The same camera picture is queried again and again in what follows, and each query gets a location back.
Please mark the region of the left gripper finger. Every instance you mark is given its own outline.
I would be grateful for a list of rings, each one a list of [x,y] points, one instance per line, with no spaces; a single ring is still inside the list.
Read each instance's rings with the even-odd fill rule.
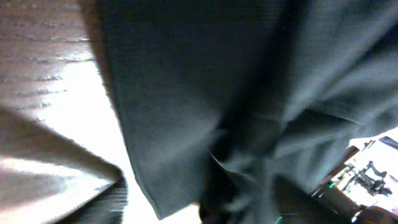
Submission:
[[[122,224],[127,205],[125,176],[56,224]]]

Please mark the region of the black polo shirt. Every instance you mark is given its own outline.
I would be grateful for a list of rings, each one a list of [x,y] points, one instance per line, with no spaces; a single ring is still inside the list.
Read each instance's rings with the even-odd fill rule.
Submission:
[[[100,1],[114,99],[159,219],[272,223],[397,126],[396,1]]]

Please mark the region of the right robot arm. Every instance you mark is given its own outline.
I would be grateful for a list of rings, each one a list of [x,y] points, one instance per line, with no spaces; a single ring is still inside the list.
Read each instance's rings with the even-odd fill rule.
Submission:
[[[397,220],[397,136],[354,140],[312,197],[346,223],[369,207]]]

